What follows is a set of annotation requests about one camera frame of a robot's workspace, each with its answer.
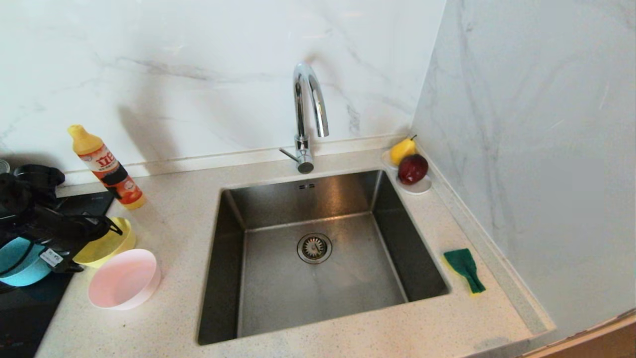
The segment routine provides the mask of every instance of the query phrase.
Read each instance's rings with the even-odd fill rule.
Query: yellow pear
[[[393,164],[398,166],[404,157],[415,154],[415,141],[413,140],[415,137],[417,135],[406,138],[391,148],[390,155]]]

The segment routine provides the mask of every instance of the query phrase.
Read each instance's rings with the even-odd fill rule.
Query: sponge
[[[462,248],[460,250],[454,250],[444,253],[444,257],[450,264],[450,266],[457,271],[458,274],[466,277],[468,284],[471,286],[471,291],[476,294],[486,290],[477,277],[477,266],[473,260],[470,250]]]

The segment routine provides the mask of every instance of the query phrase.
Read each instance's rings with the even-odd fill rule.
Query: blue bowl
[[[14,265],[29,248],[29,240],[15,238],[0,248],[0,271]],[[43,279],[51,272],[51,267],[40,259],[39,253],[44,249],[42,245],[33,245],[31,252],[18,267],[0,276],[0,282],[11,286],[28,286]]]

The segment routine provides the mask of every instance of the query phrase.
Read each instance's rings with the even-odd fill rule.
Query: white marble wall
[[[413,130],[563,338],[636,306],[632,0],[449,0]]]
[[[3,1],[0,157],[83,169],[75,123],[125,163],[292,145],[303,59],[322,83],[324,141],[406,133],[444,5]]]

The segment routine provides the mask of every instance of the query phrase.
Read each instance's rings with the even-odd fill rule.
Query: pink bowl
[[[135,248],[115,255],[97,270],[88,299],[99,308],[125,311],[146,302],[161,281],[155,255]]]

